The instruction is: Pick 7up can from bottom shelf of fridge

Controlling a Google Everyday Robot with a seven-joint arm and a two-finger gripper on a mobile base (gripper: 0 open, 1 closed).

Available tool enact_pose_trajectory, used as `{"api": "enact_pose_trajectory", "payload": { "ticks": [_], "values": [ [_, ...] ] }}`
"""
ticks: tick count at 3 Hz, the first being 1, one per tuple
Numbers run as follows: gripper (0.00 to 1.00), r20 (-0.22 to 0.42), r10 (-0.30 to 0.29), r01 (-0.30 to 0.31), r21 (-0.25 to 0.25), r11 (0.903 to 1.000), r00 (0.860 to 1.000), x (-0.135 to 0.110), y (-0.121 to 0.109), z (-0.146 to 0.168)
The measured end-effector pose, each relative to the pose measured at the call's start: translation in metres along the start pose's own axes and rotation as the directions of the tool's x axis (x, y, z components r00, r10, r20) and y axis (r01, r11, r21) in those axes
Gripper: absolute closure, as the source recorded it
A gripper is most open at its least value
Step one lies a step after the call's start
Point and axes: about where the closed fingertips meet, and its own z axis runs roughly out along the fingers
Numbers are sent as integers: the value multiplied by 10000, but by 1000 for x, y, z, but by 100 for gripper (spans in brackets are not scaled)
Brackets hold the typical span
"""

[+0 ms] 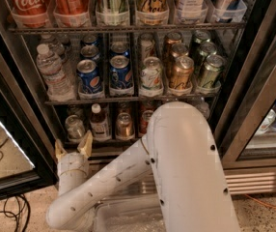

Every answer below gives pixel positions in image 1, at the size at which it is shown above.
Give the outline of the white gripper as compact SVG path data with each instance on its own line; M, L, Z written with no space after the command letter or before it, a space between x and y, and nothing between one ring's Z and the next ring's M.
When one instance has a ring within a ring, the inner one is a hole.
M88 159L92 154L93 135L88 130L78 144L79 153L67 153L62 141L55 141L55 156L58 161L59 194L65 194L82 185L89 174Z

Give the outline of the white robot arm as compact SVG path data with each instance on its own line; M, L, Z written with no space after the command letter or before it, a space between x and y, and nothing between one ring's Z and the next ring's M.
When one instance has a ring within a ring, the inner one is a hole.
M152 114L147 133L46 213L59 230L86 232L91 209L152 174L167 232L240 232L216 144L204 115L180 101Z

